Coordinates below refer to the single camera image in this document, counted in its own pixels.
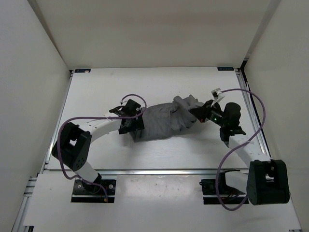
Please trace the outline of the grey pleated skirt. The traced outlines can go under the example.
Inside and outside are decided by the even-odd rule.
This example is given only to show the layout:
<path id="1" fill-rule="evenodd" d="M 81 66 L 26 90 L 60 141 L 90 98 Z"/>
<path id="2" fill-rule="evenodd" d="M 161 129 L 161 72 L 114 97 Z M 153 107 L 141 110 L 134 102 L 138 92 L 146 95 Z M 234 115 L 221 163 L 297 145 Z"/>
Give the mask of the grey pleated skirt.
<path id="1" fill-rule="evenodd" d="M 150 106 L 142 115 L 144 141 L 167 139 L 193 127 L 197 119 L 189 110 L 202 106 L 193 95 L 176 96 L 173 102 Z"/>

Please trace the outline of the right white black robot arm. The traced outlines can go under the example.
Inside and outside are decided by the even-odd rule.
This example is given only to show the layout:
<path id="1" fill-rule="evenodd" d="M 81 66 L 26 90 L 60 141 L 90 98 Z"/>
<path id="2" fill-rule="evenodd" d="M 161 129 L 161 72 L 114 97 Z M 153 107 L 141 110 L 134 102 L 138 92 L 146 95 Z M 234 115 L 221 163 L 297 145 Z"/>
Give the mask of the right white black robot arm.
<path id="1" fill-rule="evenodd" d="M 246 132 L 239 125 L 241 107 L 229 102 L 221 109 L 218 103 L 206 102 L 203 106 L 191 109 L 201 123 L 207 120 L 220 127 L 220 138 L 236 153 L 248 167 L 247 173 L 238 170 L 217 171 L 215 191 L 221 202 L 220 192 L 232 189 L 246 194 L 245 200 L 252 205 L 285 204 L 290 200 L 286 164 L 280 159 L 272 159 L 254 148 Z"/>

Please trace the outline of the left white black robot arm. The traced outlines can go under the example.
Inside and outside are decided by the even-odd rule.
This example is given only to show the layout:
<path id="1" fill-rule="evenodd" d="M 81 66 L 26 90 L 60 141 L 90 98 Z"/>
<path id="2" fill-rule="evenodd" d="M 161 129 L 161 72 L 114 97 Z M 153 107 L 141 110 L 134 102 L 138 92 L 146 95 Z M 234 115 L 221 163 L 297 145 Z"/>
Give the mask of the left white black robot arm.
<path id="1" fill-rule="evenodd" d="M 69 119 L 58 131 L 51 155 L 59 161 L 63 173 L 65 167 L 75 173 L 74 177 L 82 181 L 86 191 L 96 194 L 105 190 L 101 183 L 101 175 L 87 161 L 90 145 L 113 131 L 119 134 L 140 132 L 144 129 L 142 114 L 145 110 L 145 107 L 129 99 L 102 117 Z"/>

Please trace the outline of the right blue label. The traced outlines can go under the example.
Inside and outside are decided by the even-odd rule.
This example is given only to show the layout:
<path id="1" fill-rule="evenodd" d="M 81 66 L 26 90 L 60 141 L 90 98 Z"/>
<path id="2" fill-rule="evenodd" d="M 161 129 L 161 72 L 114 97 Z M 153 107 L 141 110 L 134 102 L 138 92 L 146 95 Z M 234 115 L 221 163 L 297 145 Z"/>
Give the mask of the right blue label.
<path id="1" fill-rule="evenodd" d="M 234 71 L 234 68 L 233 67 L 217 67 L 217 70 L 218 71 L 221 71 L 221 72 L 225 72 L 225 71 Z"/>

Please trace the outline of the blue label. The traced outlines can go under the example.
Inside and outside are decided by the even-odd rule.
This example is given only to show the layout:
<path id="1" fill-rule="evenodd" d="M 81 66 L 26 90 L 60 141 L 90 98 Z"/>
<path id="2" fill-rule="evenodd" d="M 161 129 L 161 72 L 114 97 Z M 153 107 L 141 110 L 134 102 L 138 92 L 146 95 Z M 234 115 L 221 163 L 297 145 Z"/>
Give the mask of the blue label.
<path id="1" fill-rule="evenodd" d="M 217 67 L 217 70 L 218 71 L 221 71 L 221 72 L 225 72 L 225 71 L 234 71 L 234 68 L 233 67 Z"/>
<path id="2" fill-rule="evenodd" d="M 75 73 L 90 73 L 91 69 L 75 69 Z"/>

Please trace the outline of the left blue label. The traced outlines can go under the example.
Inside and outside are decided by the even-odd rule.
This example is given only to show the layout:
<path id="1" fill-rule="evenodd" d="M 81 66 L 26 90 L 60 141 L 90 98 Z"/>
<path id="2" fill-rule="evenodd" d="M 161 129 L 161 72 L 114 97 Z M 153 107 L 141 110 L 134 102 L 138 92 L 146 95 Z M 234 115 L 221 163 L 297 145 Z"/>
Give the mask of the left blue label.
<path id="1" fill-rule="evenodd" d="M 75 73 L 90 73 L 91 69 L 75 69 Z"/>

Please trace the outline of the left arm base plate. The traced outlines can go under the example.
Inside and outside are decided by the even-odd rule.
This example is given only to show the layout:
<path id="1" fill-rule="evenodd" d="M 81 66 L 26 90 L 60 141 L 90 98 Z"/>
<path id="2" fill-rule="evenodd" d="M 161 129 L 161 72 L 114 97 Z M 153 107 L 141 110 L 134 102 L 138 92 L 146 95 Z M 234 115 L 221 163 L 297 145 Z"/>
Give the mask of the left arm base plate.
<path id="1" fill-rule="evenodd" d="M 72 203 L 114 203 L 116 179 L 101 179 L 100 185 L 90 185 L 76 178 L 72 189 Z"/>

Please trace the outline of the aluminium front rail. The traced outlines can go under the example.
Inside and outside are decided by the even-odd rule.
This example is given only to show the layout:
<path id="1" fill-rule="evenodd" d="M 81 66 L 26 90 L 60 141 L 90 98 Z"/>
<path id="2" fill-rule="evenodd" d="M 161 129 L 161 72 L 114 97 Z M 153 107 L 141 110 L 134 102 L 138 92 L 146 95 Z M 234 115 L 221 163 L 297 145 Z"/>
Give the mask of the aluminium front rail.
<path id="1" fill-rule="evenodd" d="M 215 175 L 217 169 L 102 169 L 96 170 L 101 175 Z"/>

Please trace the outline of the right aluminium frame rail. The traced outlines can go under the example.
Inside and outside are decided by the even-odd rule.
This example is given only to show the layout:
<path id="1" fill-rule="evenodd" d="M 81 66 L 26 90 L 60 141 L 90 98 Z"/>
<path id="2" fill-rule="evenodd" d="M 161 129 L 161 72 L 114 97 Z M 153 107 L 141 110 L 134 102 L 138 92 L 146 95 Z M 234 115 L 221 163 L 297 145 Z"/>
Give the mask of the right aluminium frame rail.
<path id="1" fill-rule="evenodd" d="M 253 97 L 250 98 L 250 107 L 252 108 L 252 112 L 250 113 L 253 122 L 259 126 L 262 124 L 262 120 L 265 120 L 265 123 L 263 125 L 263 129 L 259 133 L 259 139 L 261 140 L 261 147 L 268 153 L 272 158 L 276 160 L 283 160 L 286 164 L 288 164 L 288 161 L 280 154 L 280 151 L 277 148 L 277 145 L 275 144 L 275 136 L 272 132 L 272 130 L 269 128 L 272 122 L 271 120 L 273 117 L 270 114 L 269 108 L 267 108 L 267 95 L 263 94 L 261 91 L 258 90 L 257 87 L 254 87 L 254 81 L 252 81 L 249 76 L 245 73 L 244 68 L 238 68 L 237 73 L 239 75 L 239 85 L 242 88 L 245 88 L 249 91 L 252 91 L 256 95 L 258 95 L 259 98 L 263 101 L 263 104 L 266 109 L 266 117 L 263 117 L 263 109 L 261 106 L 258 106 L 259 102 L 258 100 L 254 100 Z"/>

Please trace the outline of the aluminium frame rail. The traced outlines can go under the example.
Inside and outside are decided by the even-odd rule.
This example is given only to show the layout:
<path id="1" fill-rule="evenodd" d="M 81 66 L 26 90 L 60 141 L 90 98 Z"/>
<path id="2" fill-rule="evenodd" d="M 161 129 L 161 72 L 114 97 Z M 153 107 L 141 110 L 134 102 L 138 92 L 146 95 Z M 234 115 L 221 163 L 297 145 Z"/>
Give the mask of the aluminium frame rail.
<path id="1" fill-rule="evenodd" d="M 283 160 L 286 164 L 288 164 L 288 161 L 280 154 L 280 151 L 277 148 L 277 145 L 275 144 L 275 136 L 272 132 L 272 130 L 269 128 L 272 122 L 271 120 L 273 117 L 270 114 L 269 108 L 267 108 L 267 95 L 263 94 L 261 91 L 258 90 L 257 87 L 254 87 L 254 81 L 252 81 L 249 76 L 245 73 L 244 68 L 238 68 L 237 73 L 239 75 L 239 85 L 242 88 L 245 88 L 249 91 L 252 91 L 256 95 L 258 95 L 259 98 L 263 101 L 263 104 L 266 109 L 266 117 L 263 117 L 263 109 L 261 106 L 258 106 L 259 102 L 258 100 L 254 100 L 253 97 L 250 98 L 250 107 L 252 108 L 252 112 L 250 113 L 253 122 L 259 126 L 262 124 L 262 120 L 265 120 L 265 123 L 263 125 L 263 129 L 259 133 L 259 139 L 261 140 L 261 147 L 268 153 L 272 158 L 276 160 Z"/>
<path id="2" fill-rule="evenodd" d="M 51 151 L 52 151 L 53 145 L 56 141 L 57 130 L 60 127 L 60 119 L 61 119 L 61 116 L 62 116 L 62 113 L 63 113 L 65 101 L 66 101 L 67 96 L 68 96 L 68 92 L 69 92 L 69 89 L 70 89 L 70 84 L 71 84 L 73 74 L 74 74 L 74 70 L 70 70 L 69 85 L 68 85 L 67 90 L 65 92 L 65 97 L 64 97 L 62 106 L 60 108 L 60 113 L 58 115 L 58 119 L 57 119 L 57 122 L 56 122 L 56 125 L 55 125 L 54 133 L 51 137 L 50 144 L 49 144 L 48 149 L 45 153 L 44 160 L 43 160 L 43 163 L 41 165 L 40 171 L 37 172 L 35 176 L 29 176 L 29 178 L 27 180 L 27 184 L 25 186 L 25 189 L 22 192 L 23 198 L 22 198 L 22 202 L 21 202 L 20 208 L 18 210 L 17 216 L 15 218 L 13 227 L 11 229 L 12 232 L 32 232 L 33 229 L 34 229 L 34 226 L 32 226 L 32 225 L 31 226 L 29 226 L 29 225 L 25 226 L 24 225 L 25 217 L 26 217 L 26 214 L 27 214 L 27 211 L 28 211 L 30 199 L 31 199 L 32 194 L 33 194 L 34 189 L 35 189 L 37 177 L 40 174 L 43 174 L 43 172 L 48 167 L 49 160 L 50 160 L 50 157 L 51 157 Z"/>

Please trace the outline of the left aluminium frame rail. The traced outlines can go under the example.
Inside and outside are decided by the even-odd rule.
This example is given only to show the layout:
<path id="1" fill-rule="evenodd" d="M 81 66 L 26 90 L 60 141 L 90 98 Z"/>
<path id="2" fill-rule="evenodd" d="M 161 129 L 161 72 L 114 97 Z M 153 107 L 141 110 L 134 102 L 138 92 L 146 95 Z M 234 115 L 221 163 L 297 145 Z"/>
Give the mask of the left aluminium frame rail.
<path id="1" fill-rule="evenodd" d="M 70 89 L 70 84 L 71 84 L 73 74 L 74 74 L 74 70 L 70 70 L 69 85 L 68 85 L 67 90 L 65 92 L 65 97 L 64 97 L 62 106 L 60 108 L 60 113 L 58 115 L 58 119 L 57 119 L 57 122 L 56 122 L 56 125 L 55 125 L 54 133 L 51 137 L 50 144 L 49 144 L 48 149 L 45 153 L 44 160 L 43 160 L 43 163 L 41 165 L 40 171 L 37 172 L 35 176 L 29 176 L 29 178 L 27 180 L 27 184 L 25 186 L 25 189 L 22 192 L 23 198 L 22 198 L 22 202 L 21 202 L 20 208 L 18 210 L 17 216 L 15 218 L 13 227 L 11 229 L 12 232 L 32 232 L 33 229 L 34 229 L 34 226 L 32 226 L 32 225 L 31 226 L 29 226 L 29 225 L 25 226 L 24 225 L 25 217 L 26 217 L 26 214 L 27 214 L 27 211 L 28 211 L 30 199 L 31 199 L 32 194 L 33 194 L 34 189 L 35 189 L 37 177 L 40 174 L 43 174 L 43 172 L 48 167 L 49 160 L 50 160 L 50 157 L 51 157 L 51 151 L 52 151 L 53 145 L 56 141 L 57 130 L 60 127 L 60 119 L 61 119 L 61 116 L 62 116 L 62 113 L 63 113 L 65 101 L 66 101 L 67 96 L 68 96 L 68 92 L 69 92 L 69 89 Z"/>

